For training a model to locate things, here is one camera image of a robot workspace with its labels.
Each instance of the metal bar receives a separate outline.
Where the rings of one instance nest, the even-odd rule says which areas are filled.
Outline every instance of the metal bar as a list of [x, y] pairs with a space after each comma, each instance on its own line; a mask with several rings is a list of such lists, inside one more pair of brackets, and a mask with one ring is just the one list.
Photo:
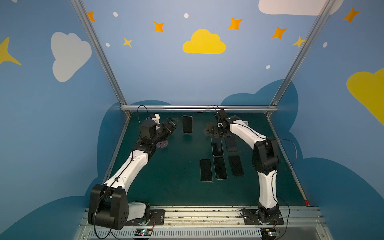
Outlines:
[[[123, 111], [136, 111], [139, 105], [122, 105]], [[277, 111], [277, 106], [191, 106], [191, 105], [146, 105], [149, 111], [215, 111], [215, 108], [228, 111], [265, 112]]]
[[109, 163], [107, 171], [105, 172], [104, 179], [103, 179], [102, 183], [105, 183], [109, 179], [109, 176], [111, 175], [111, 171], [112, 171], [113, 165], [115, 164], [116, 157], [118, 156], [118, 153], [119, 153], [119, 150], [120, 150], [120, 146], [121, 146], [122, 140], [124, 139], [125, 132], [127, 131], [127, 127], [128, 127], [128, 123], [129, 123], [130, 119], [131, 119], [130, 117], [127, 117], [127, 120], [124, 123], [124, 127], [122, 128], [119, 141], [118, 141], [118, 143], [116, 145], [115, 151], [113, 152], [112, 159], [111, 159], [111, 161]]
[[[288, 85], [291, 83], [293, 77], [295, 76], [297, 70], [299, 69], [301, 63], [303, 62], [305, 56], [308, 54], [311, 46], [319, 35], [321, 29], [323, 28], [325, 22], [329, 17], [329, 12], [336, 0], [327, 0], [320, 11], [319, 16], [314, 22], [311, 30], [309, 31], [307, 38], [304, 42], [304, 45], [300, 48], [299, 53], [297, 54], [291, 68], [289, 69], [287, 75], [285, 76], [283, 82], [281, 83], [279, 89], [277, 90], [275, 96], [272, 99], [271, 106], [277, 106], [284, 92], [286, 91]], [[267, 117], [272, 114], [271, 111], [267, 112]]]
[[283, 156], [284, 156], [284, 159], [285, 159], [285, 161], [287, 162], [287, 164], [288, 164], [288, 166], [289, 166], [289, 169], [291, 170], [291, 173], [292, 173], [293, 178], [295, 179], [296, 185], [297, 185], [297, 187], [299, 188], [299, 191], [301, 192], [301, 194], [303, 195], [303, 198], [304, 198], [305, 200], [307, 200], [307, 197], [306, 197], [305, 194], [304, 194], [303, 188], [301, 187], [300, 182], [299, 182], [299, 180], [297, 179], [296, 173], [295, 173], [295, 171], [293, 170], [293, 167], [291, 166], [291, 163], [289, 162], [288, 156], [287, 156], [287, 154], [285, 153], [285, 150], [284, 150], [284, 148], [283, 148], [283, 145], [281, 144], [281, 141], [280, 141], [280, 139], [279, 139], [279, 136], [277, 136], [277, 133], [276, 133], [276, 131], [275, 131], [275, 128], [274, 128], [273, 125], [272, 125], [272, 122], [271, 122], [271, 120], [270, 120], [269, 118], [267, 118], [267, 120], [268, 120], [269, 125], [271, 126], [273, 135], [274, 135], [275, 138], [277, 139], [277, 143], [279, 144], [279, 147], [280, 147], [280, 150], [281, 150], [281, 152], [282, 152], [282, 154], [283, 154]]
[[97, 56], [100, 59], [101, 65], [104, 68], [105, 73], [107, 74], [107, 77], [109, 81], [111, 82], [111, 85], [113, 87], [113, 90], [115, 91], [121, 105], [126, 105], [127, 102], [125, 101], [124, 95], [121, 91], [121, 88], [119, 86], [119, 83], [112, 71], [112, 68], [108, 62], [107, 57], [105, 56], [105, 53], [103, 51], [103, 48], [101, 47], [99, 38], [96, 35], [95, 29], [92, 26], [91, 21], [89, 20], [87, 11], [84, 7], [84, 4], [81, 0], [71, 0], [73, 7], [76, 10], [77, 15], [80, 18], [81, 23], [84, 26], [85, 32], [87, 32], [87, 35], [89, 39], [91, 40], [91, 43], [93, 45], [93, 48], [95, 49]]

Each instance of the green mat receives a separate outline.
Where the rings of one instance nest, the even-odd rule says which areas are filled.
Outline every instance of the green mat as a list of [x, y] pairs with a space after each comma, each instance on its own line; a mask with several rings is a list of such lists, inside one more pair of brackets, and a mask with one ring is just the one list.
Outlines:
[[[260, 189], [256, 170], [253, 168], [252, 149], [236, 136], [237, 151], [227, 152], [223, 142], [225, 166], [228, 179], [217, 180], [213, 166], [211, 137], [204, 135], [203, 129], [208, 122], [216, 122], [214, 113], [159, 113], [160, 123], [167, 118], [179, 118], [180, 123], [168, 139], [168, 146], [157, 150], [144, 166], [128, 191], [129, 201], [149, 202], [151, 205], [257, 205]], [[273, 132], [263, 113], [228, 113], [237, 115], [257, 132], [273, 137]], [[193, 133], [182, 133], [182, 116], [193, 116]], [[143, 121], [146, 113], [140, 113]], [[133, 113], [122, 141], [112, 174], [123, 165], [129, 157], [134, 143], [139, 136], [137, 113]], [[232, 175], [228, 155], [237, 153], [244, 169], [244, 176]], [[211, 159], [212, 182], [201, 182], [200, 159]], [[280, 169], [287, 167], [280, 154]], [[286, 169], [279, 171], [276, 178], [277, 195], [290, 206], [305, 206], [304, 199]]]

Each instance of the blue wall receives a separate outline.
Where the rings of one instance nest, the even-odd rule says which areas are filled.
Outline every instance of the blue wall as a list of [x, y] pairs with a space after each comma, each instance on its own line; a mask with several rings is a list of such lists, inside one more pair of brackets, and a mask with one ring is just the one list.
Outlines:
[[[352, 8], [360, 13], [349, 23], [344, 18]], [[346, 84], [357, 72], [384, 68], [382, 9], [380, 0], [344, 0], [271, 116], [278, 136], [298, 146], [293, 168], [335, 240], [382, 239], [384, 233], [384, 125]], [[368, 81], [362, 79], [361, 86]], [[294, 159], [290, 143], [283, 146]]]
[[[269, 105], [278, 86], [260, 98], [251, 95], [285, 77], [299, 50], [293, 44], [299, 36], [305, 39], [316, 19], [266, 14], [253, 0], [84, 0], [84, 5], [93, 13], [92, 24], [128, 104]], [[238, 31], [228, 30], [232, 18], [243, 19]], [[154, 22], [164, 23], [163, 32], [154, 31]], [[272, 39], [277, 27], [287, 30]], [[226, 50], [184, 52], [183, 44], [201, 28], [218, 34]]]
[[71, 2], [15, 2], [0, 3], [0, 239], [72, 239], [126, 117], [93, 48], [67, 81], [54, 74], [54, 33], [89, 45]]

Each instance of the black smartphone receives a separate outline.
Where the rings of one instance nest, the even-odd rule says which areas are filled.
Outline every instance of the black smartphone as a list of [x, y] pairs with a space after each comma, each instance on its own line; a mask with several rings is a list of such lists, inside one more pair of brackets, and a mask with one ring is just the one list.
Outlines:
[[214, 157], [214, 166], [215, 166], [216, 179], [228, 178], [223, 157]]
[[225, 137], [225, 146], [227, 147], [227, 151], [234, 152], [237, 151], [236, 138], [234, 134], [231, 134], [230, 137]]
[[183, 116], [183, 133], [192, 133], [192, 116]]
[[212, 153], [213, 153], [214, 157], [224, 156], [223, 144], [221, 142], [221, 138], [219, 138], [219, 137], [213, 137], [212, 138]]
[[243, 166], [241, 165], [239, 155], [229, 155], [228, 158], [233, 176], [244, 176]]
[[212, 182], [211, 159], [200, 159], [200, 178], [202, 182]]

